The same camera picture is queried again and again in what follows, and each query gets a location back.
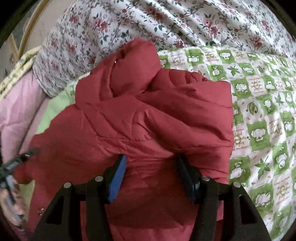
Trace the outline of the red puffer jacket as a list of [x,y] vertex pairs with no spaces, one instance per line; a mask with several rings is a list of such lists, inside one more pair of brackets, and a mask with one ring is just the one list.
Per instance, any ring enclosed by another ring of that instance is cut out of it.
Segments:
[[124,154],[125,177],[107,207],[114,239],[188,240],[197,207],[185,195],[175,154],[226,183],[232,126],[229,82],[164,69],[152,43],[129,42],[79,80],[75,103],[33,137],[39,154],[14,174],[20,184],[35,181],[28,230],[64,183],[85,183]]

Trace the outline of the pink quilted blanket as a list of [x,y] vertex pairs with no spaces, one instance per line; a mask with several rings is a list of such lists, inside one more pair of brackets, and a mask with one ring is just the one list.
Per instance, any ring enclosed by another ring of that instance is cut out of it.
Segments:
[[49,100],[32,70],[1,100],[1,157],[4,163],[28,149]]

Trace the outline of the green patterned quilt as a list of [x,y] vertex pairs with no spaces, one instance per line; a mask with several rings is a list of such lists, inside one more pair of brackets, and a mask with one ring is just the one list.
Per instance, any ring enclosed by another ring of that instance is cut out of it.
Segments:
[[[234,146],[227,181],[246,188],[270,238],[280,240],[295,220],[295,63],[225,48],[157,54],[164,69],[230,83]],[[56,114],[46,111],[37,135],[73,104]]]

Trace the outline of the floral rose bedsheet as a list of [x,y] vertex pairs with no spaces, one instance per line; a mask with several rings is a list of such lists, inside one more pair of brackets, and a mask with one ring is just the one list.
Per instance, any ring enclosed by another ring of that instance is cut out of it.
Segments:
[[74,1],[44,40],[33,72],[55,97],[135,38],[159,51],[214,45],[295,58],[295,40],[261,1]]

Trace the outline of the yellow floral fabric edge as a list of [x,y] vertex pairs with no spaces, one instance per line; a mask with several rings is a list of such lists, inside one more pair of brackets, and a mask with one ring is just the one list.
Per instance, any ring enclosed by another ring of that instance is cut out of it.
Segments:
[[32,69],[36,56],[40,51],[41,45],[30,49],[22,55],[20,60],[16,63],[11,73],[1,81],[0,85],[0,100],[7,97],[12,88],[19,82],[19,80]]

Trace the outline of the wooden bed frame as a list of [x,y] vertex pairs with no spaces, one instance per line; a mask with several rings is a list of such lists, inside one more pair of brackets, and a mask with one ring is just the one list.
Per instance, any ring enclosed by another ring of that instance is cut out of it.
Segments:
[[47,7],[48,3],[50,2],[50,0],[42,0],[39,1],[37,6],[34,8],[34,11],[32,12],[25,28],[23,31],[23,36],[20,42],[20,46],[18,48],[18,58],[20,58],[26,49],[26,45],[28,43],[29,37],[33,31],[34,26],[36,25],[38,19],[40,18],[41,14],[43,13],[43,11],[45,10],[45,8]]

